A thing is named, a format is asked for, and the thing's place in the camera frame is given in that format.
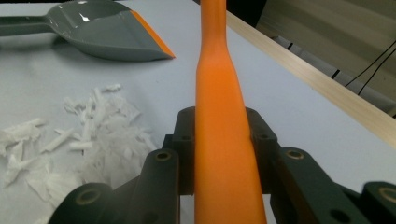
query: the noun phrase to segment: white surface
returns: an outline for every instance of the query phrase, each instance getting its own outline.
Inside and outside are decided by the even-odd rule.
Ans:
[[[84,55],[53,34],[0,37],[0,129],[44,118],[49,121],[49,131],[42,141],[48,142],[56,136],[50,130],[79,125],[74,116],[64,112],[64,97],[85,99],[94,87],[121,83],[122,94],[143,112],[156,144],[161,145],[164,135],[173,132],[177,112],[194,105],[199,7],[189,0],[122,3],[137,10],[177,57],[120,63]],[[0,14],[41,15],[51,6],[1,5]],[[396,183],[394,148],[239,35],[228,30],[228,37],[246,106],[261,113],[281,146],[308,151],[334,181],[357,191],[366,181]],[[54,169],[60,171],[70,169],[70,163],[79,158],[62,149],[50,155]],[[6,167],[7,161],[0,159],[0,176]],[[11,187],[0,189],[2,223],[33,223],[48,214],[50,206],[32,194],[23,178]],[[183,198],[182,202],[185,212],[191,214],[192,199]],[[191,223],[190,216],[182,221]]]

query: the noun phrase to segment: orange handle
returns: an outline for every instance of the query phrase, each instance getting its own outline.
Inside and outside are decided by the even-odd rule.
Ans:
[[[226,42],[225,0],[201,0],[195,223],[266,223],[248,117]]]

